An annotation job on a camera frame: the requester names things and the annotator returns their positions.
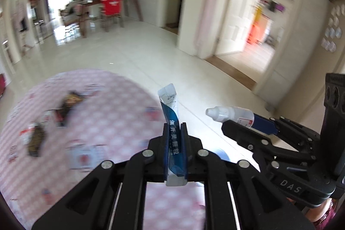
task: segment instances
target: round table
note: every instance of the round table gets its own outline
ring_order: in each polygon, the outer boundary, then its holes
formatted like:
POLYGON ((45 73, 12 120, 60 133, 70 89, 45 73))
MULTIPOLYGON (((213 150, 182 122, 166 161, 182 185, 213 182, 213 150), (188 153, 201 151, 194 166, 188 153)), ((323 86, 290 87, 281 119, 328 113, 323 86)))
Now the round table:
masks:
MULTIPOLYGON (((124 77, 103 70, 59 73, 31 89, 9 115, 0 137, 0 191, 31 229, 103 160, 118 163, 144 150, 149 139, 162 134, 164 122, 157 101, 124 77), (21 132, 58 108, 70 91, 91 88, 96 90, 72 109, 65 128, 48 117, 40 156, 30 156, 21 132)), ((202 224, 194 183, 148 183, 144 229, 201 229, 202 224)))

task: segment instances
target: open door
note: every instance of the open door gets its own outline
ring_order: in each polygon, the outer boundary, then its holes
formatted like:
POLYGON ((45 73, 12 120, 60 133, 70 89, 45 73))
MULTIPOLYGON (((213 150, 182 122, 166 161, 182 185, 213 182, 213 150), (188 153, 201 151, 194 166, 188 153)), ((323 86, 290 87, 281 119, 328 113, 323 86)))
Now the open door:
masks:
POLYGON ((215 55, 242 52, 258 0, 229 0, 215 55))

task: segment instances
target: bottle label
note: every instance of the bottle label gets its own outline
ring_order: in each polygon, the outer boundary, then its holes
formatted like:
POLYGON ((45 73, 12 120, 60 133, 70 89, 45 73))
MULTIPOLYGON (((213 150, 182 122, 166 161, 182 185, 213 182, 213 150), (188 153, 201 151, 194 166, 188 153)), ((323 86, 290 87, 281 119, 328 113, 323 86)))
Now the bottle label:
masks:
POLYGON ((237 123, 246 127, 246 128, 250 128, 251 125, 253 125, 253 120, 239 118, 237 123))

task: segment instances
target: blue and white packet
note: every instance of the blue and white packet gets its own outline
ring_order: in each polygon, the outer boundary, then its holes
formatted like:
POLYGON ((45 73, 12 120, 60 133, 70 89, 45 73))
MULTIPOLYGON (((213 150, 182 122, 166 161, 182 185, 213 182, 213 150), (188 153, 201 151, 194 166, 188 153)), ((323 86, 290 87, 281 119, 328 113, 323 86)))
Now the blue and white packet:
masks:
POLYGON ((158 91, 165 120, 169 126, 168 167, 166 186, 187 184, 186 157, 182 151, 180 123, 178 120, 177 94, 173 84, 158 91))

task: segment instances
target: wooden threshold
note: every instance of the wooden threshold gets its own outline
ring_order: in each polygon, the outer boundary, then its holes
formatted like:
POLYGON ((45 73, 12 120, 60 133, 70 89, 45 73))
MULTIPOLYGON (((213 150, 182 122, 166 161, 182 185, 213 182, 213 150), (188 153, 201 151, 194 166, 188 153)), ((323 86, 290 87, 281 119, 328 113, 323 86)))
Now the wooden threshold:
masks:
POLYGON ((225 72, 227 75, 241 83, 243 86, 247 87, 249 90, 253 91, 256 82, 250 77, 246 76, 243 72, 224 62, 222 59, 212 56, 207 58, 205 61, 209 62, 211 65, 215 66, 217 69, 225 72))

